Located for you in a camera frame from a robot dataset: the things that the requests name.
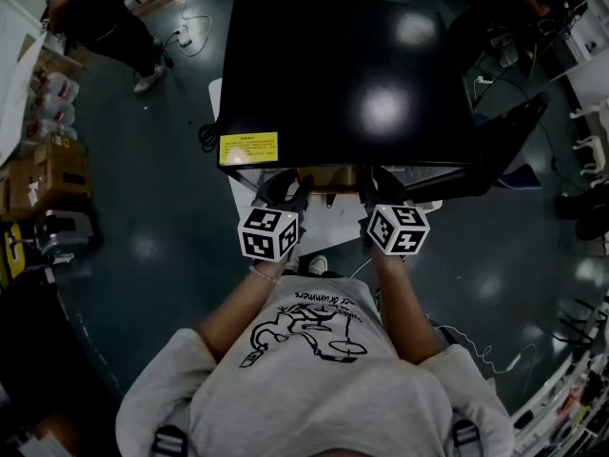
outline desk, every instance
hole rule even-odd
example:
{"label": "desk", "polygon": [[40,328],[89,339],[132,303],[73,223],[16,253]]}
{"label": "desk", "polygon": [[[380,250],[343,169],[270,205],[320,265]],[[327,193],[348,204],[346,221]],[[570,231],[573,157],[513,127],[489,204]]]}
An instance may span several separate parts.
{"label": "desk", "polygon": [[[220,113],[221,92],[222,78],[209,84],[209,99],[216,120]],[[254,200],[255,193],[231,177],[228,177],[228,181],[241,218],[246,208]],[[420,204],[425,211],[433,211],[441,206],[442,200]],[[337,194],[331,209],[326,206],[325,195],[312,195],[303,221],[306,235],[297,244],[294,250],[295,255],[307,255],[323,248],[331,248],[357,239],[360,236],[358,222],[365,216],[365,209],[357,194]]]}

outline graphic print on shirt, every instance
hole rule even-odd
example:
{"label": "graphic print on shirt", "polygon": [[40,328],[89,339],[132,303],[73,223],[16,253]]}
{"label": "graphic print on shirt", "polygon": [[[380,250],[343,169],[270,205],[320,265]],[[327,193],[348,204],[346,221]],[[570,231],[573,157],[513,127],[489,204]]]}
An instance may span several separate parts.
{"label": "graphic print on shirt", "polygon": [[[349,308],[339,307],[338,296],[311,295],[309,293],[295,293],[298,298],[309,299],[327,298],[333,305],[319,305],[314,303],[299,303],[291,307],[280,307],[275,320],[264,322],[251,331],[249,343],[254,349],[249,353],[240,368],[249,368],[274,344],[285,342],[293,335],[303,337],[317,357],[331,362],[349,364],[357,361],[357,355],[368,353],[362,344],[353,342],[349,336],[349,325],[352,320],[362,322],[362,319]],[[342,305],[355,305],[348,298],[343,298]],[[332,321],[332,327],[326,322]],[[333,336],[318,335],[316,332],[332,332]]]}

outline dark floor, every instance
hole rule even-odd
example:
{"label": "dark floor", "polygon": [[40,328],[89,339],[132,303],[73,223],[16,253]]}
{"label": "dark floor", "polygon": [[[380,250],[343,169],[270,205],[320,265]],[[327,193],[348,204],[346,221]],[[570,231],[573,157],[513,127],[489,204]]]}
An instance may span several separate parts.
{"label": "dark floor", "polygon": [[[213,121],[207,86],[222,75],[232,1],[190,0],[187,15],[213,18],[207,47],[191,59],[174,48],[175,69],[146,97],[133,96],[130,70],[104,57],[90,63],[82,82],[76,125],[89,146],[105,242],[87,260],[58,272],[58,279],[69,319],[117,397],[174,330],[204,318],[246,273],[228,180],[215,168],[215,156],[201,152],[197,137],[197,129]],[[463,0],[393,1],[436,10],[447,24],[466,8]],[[151,31],[166,37],[181,26],[182,5],[177,0],[152,14],[146,20]],[[198,45],[206,22],[188,24]],[[490,58],[482,66],[501,72]],[[470,93],[478,74],[467,75]],[[542,66],[530,80],[516,68],[505,77],[529,95],[549,93],[542,122],[560,172],[580,181],[571,150],[577,130],[560,85],[548,83]],[[516,86],[499,82],[478,112],[495,116],[523,99]],[[550,337],[559,306],[575,296],[596,303],[609,282],[607,262],[588,256],[590,246],[576,240],[574,225],[553,213],[553,198],[575,190],[550,170],[550,159],[537,128],[515,165],[531,164],[543,189],[492,189],[480,198],[444,202],[429,216],[432,230],[421,254],[407,261],[430,317],[467,332],[480,351],[492,345],[488,358],[498,369],[526,344],[537,344],[529,385],[531,351],[512,373],[496,378],[510,411],[565,356]],[[326,255],[331,268],[346,275],[365,260],[355,241]],[[358,277],[376,287],[369,266]],[[488,366],[481,370],[492,375]]]}

